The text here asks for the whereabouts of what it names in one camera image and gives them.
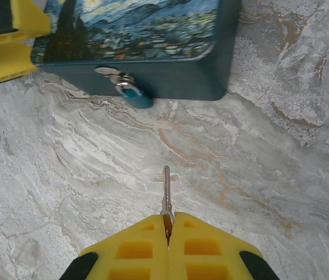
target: metal latch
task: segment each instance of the metal latch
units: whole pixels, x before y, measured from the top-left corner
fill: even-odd
[[[133,107],[145,109],[153,106],[153,99],[137,88],[135,78],[130,74],[110,67],[98,67],[94,71],[109,78],[117,92]]]

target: gray marble surface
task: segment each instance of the gray marble surface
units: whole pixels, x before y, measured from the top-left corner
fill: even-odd
[[[220,101],[149,110],[46,73],[0,85],[0,279],[58,279],[86,246],[175,211],[329,279],[329,0],[246,0]]]

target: teal tin box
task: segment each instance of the teal tin box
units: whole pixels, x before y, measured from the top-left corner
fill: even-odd
[[[34,65],[90,95],[218,100],[226,93],[240,0],[48,0],[51,33]]]

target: starry night painting print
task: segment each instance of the starry night painting print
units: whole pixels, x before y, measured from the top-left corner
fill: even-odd
[[[190,58],[212,41],[219,0],[48,0],[33,61]]]

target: marble countertop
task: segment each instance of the marble countertop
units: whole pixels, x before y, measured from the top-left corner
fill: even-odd
[[[86,246],[175,211],[329,279],[329,0],[246,0],[220,101],[149,110],[58,77],[0,85],[0,279],[58,279]]]

